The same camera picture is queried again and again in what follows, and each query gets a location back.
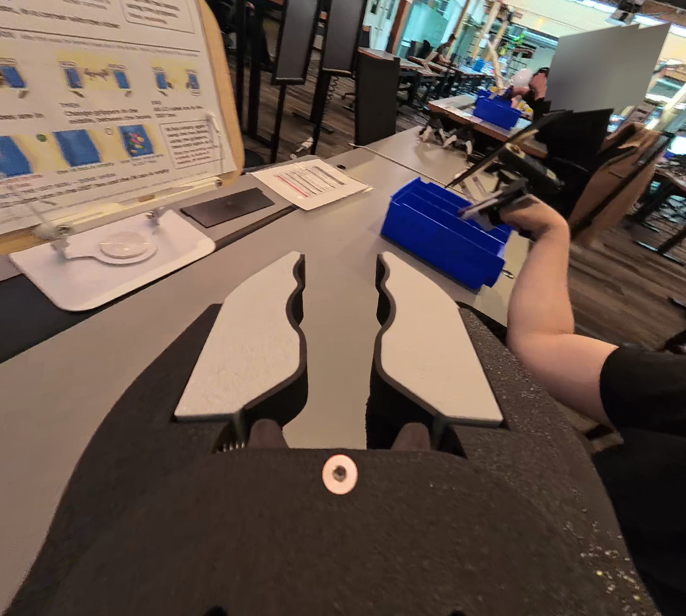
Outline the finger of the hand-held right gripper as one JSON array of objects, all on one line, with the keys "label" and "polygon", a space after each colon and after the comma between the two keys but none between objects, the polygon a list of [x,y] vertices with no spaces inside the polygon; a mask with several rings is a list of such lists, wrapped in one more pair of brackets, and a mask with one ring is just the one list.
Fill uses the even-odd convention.
[{"label": "finger of the hand-held right gripper", "polygon": [[518,179],[510,185],[490,193],[485,200],[460,209],[458,218],[463,221],[502,221],[502,209],[510,209],[529,196],[529,181]]}]

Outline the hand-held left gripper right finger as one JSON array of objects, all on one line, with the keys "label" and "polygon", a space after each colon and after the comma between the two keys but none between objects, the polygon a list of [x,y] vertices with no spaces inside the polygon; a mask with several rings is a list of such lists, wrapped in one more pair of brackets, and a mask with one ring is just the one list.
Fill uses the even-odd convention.
[{"label": "hand-held left gripper right finger", "polygon": [[406,426],[428,447],[459,447],[454,426],[505,427],[458,304],[399,256],[377,257],[379,295],[368,446],[394,447]]}]

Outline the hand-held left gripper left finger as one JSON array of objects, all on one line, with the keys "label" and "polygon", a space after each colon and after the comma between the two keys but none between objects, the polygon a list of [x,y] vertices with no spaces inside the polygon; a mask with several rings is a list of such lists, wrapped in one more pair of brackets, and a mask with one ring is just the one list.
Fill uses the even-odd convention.
[{"label": "hand-held left gripper left finger", "polygon": [[222,303],[174,411],[179,422],[223,424],[217,447],[245,447],[253,425],[283,428],[308,398],[304,254],[292,251]]}]

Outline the blue plastic bin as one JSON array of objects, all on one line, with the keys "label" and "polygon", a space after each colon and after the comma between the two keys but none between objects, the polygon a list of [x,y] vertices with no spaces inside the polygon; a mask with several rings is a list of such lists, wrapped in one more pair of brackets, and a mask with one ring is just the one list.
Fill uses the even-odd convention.
[{"label": "blue plastic bin", "polygon": [[381,235],[463,286],[493,287],[505,265],[512,228],[487,231],[460,219],[460,211],[470,206],[457,193],[416,177],[392,195]]},{"label": "blue plastic bin", "polygon": [[518,108],[512,107],[510,100],[493,96],[487,89],[479,89],[472,115],[482,122],[510,131],[518,123],[521,112]]}]

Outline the person's right forearm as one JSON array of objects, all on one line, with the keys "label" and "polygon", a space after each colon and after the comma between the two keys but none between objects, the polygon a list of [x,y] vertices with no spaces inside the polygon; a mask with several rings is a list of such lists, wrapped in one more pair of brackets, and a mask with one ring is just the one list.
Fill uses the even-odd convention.
[{"label": "person's right forearm", "polygon": [[611,427],[600,376],[618,346],[576,333],[568,286],[569,251],[565,222],[537,233],[510,297],[508,347],[551,397]]}]

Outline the brown jacket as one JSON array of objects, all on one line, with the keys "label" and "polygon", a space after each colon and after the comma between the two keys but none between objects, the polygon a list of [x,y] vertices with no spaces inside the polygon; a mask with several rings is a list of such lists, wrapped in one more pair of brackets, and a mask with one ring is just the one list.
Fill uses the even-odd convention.
[{"label": "brown jacket", "polygon": [[572,242],[591,247],[619,225],[646,190],[671,139],[670,133],[628,122],[603,141],[598,156],[603,163],[568,218]]}]

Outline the wooden edged desk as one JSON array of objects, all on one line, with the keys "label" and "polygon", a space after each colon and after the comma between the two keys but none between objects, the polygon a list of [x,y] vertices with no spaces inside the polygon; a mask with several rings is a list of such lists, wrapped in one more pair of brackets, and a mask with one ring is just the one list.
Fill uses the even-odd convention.
[{"label": "wooden edged desk", "polygon": [[[438,117],[453,124],[472,126],[477,135],[489,137],[494,141],[510,141],[511,137],[520,131],[525,131],[530,125],[529,121],[519,119],[513,129],[506,130],[500,126],[480,120],[472,114],[475,102],[476,97],[474,95],[459,95],[429,101],[426,109],[432,117]],[[532,157],[537,159],[545,159],[547,157],[546,146],[537,141],[532,133],[525,132],[524,139],[519,140],[517,145]]]}]

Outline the black desk inlay plate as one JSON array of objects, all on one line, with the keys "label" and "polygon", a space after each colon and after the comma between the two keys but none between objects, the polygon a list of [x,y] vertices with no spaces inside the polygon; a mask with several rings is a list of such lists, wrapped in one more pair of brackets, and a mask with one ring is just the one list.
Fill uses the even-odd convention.
[{"label": "black desk inlay plate", "polygon": [[259,188],[255,187],[182,207],[180,212],[209,229],[273,205],[274,202]]}]

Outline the white stand base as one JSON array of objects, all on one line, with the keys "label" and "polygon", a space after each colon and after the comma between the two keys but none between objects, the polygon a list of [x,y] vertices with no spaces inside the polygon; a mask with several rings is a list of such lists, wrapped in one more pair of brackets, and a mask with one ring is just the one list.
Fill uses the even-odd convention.
[{"label": "white stand base", "polygon": [[215,242],[171,209],[127,217],[10,254],[57,307],[101,307],[210,255]]}]

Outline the black mesh chair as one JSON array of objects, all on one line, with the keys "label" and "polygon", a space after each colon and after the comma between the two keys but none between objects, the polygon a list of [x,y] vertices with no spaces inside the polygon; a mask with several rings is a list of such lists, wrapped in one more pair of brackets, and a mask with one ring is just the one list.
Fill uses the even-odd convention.
[{"label": "black mesh chair", "polygon": [[355,145],[367,146],[397,132],[399,59],[362,53],[355,77]]}]

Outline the paper in plastic sleeve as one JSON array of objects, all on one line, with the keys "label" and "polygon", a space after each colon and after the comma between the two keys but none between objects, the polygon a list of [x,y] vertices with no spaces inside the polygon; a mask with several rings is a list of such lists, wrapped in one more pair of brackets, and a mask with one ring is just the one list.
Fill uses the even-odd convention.
[{"label": "paper in plastic sleeve", "polygon": [[303,211],[312,211],[372,189],[318,157],[294,164],[275,164],[256,170],[252,175]]}]

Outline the black display on stand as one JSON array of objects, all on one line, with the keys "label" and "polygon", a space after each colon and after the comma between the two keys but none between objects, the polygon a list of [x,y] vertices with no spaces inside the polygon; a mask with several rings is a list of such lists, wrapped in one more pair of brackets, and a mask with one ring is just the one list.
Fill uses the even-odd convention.
[{"label": "black display on stand", "polygon": [[280,127],[287,88],[304,85],[312,57],[323,0],[285,0],[272,84],[279,88],[277,112],[270,144],[270,163],[277,162]]},{"label": "black display on stand", "polygon": [[314,155],[322,129],[330,80],[350,78],[356,71],[359,40],[368,0],[330,0],[312,106]]}]

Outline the wooden display board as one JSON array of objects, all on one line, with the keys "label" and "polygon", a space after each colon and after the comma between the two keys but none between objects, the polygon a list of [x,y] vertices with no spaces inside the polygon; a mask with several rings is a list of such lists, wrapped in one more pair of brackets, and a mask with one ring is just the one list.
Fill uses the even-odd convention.
[{"label": "wooden display board", "polygon": [[224,50],[222,34],[212,10],[205,0],[196,0],[207,43],[212,80],[217,91],[219,116],[223,122],[221,140],[231,149],[236,168],[221,175],[198,179],[146,194],[133,200],[103,204],[74,215],[67,222],[67,235],[74,235],[96,226],[121,222],[130,216],[158,216],[164,209],[186,205],[192,198],[202,198],[214,189],[223,190],[236,183],[245,165],[245,148],[237,115],[235,94]]}]

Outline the printed instruction sheet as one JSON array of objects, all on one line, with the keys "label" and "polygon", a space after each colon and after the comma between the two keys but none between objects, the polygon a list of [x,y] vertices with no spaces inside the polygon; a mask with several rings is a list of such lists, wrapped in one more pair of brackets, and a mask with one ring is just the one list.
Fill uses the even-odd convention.
[{"label": "printed instruction sheet", "polygon": [[214,176],[196,0],[1,0],[1,233]]}]

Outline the black pole with round disc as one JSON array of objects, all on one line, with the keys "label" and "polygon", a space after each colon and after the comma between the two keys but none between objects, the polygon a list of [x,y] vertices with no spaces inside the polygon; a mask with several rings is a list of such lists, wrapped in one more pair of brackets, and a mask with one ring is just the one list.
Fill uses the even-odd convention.
[{"label": "black pole with round disc", "polygon": [[236,67],[236,84],[239,101],[243,101],[244,96],[244,78],[246,72],[249,71],[247,83],[247,133],[244,134],[244,173],[250,172],[253,169],[263,165],[262,156],[253,149],[249,149],[247,145],[248,139],[251,137],[251,126],[254,119],[253,109],[253,61],[250,67],[246,67],[245,53],[246,47],[250,43],[248,32],[248,0],[237,0],[237,16],[236,16],[236,35],[237,35],[237,67]]}]

